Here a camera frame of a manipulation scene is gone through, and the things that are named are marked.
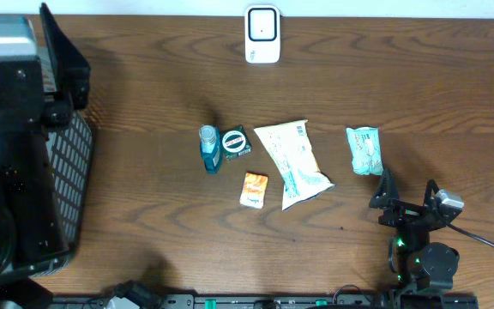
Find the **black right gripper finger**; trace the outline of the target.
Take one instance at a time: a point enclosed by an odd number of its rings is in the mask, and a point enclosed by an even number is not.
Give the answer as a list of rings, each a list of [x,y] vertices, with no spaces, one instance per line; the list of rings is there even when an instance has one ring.
[[[400,195],[393,174],[389,168],[384,168],[378,183],[377,191],[369,202],[372,209],[389,209],[399,200]]]
[[[437,185],[437,182],[434,179],[430,179],[426,184],[423,205],[424,206],[435,206],[436,200],[435,200],[434,196],[439,191],[440,191],[440,188]]]

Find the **light green snack packet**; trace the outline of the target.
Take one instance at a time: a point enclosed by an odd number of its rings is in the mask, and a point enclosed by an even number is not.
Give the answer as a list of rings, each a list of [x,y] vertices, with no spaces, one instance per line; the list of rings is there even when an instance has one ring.
[[[347,128],[346,137],[352,153],[352,169],[358,175],[383,174],[378,128]]]

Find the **white and yellow snack bag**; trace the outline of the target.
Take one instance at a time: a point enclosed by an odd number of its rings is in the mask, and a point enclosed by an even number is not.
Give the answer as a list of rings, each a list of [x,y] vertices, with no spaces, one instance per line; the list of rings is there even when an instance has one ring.
[[[302,119],[254,129],[283,179],[283,211],[335,187],[318,166],[307,122]]]

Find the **small orange white box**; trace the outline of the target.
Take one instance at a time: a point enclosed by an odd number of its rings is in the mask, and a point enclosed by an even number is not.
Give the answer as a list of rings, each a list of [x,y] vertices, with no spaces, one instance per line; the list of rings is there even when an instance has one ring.
[[[268,187],[266,175],[246,173],[239,198],[241,205],[261,209],[264,205],[265,193]]]

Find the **teal bottle with clear cap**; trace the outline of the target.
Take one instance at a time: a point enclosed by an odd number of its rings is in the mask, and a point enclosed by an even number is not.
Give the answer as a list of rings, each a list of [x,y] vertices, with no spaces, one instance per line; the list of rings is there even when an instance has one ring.
[[[205,124],[199,130],[200,153],[206,172],[216,174],[222,162],[220,132],[215,126]]]

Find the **green box with round label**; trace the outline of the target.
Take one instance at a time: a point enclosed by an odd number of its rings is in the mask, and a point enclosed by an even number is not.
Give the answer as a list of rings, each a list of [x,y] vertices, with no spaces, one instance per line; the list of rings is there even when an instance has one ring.
[[[221,146],[228,161],[247,155],[252,151],[250,141],[242,125],[221,133]]]

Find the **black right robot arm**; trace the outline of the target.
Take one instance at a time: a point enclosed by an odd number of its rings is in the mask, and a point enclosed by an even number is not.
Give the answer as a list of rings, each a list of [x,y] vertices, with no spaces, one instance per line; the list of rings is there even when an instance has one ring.
[[[383,212],[379,224],[396,231],[389,243],[389,268],[399,281],[389,292],[394,306],[408,296],[440,299],[453,287],[460,255],[444,243],[432,242],[430,233],[446,227],[464,205],[459,195],[439,188],[433,179],[427,182],[421,205],[402,201],[392,172],[383,170],[369,207]]]

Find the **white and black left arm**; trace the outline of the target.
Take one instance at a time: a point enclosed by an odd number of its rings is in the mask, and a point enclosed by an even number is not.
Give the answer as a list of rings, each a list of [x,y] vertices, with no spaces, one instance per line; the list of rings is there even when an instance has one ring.
[[[137,282],[64,298],[37,283],[77,252],[94,142],[90,65],[46,4],[39,17],[43,44],[26,17],[0,15],[0,308],[156,308]]]

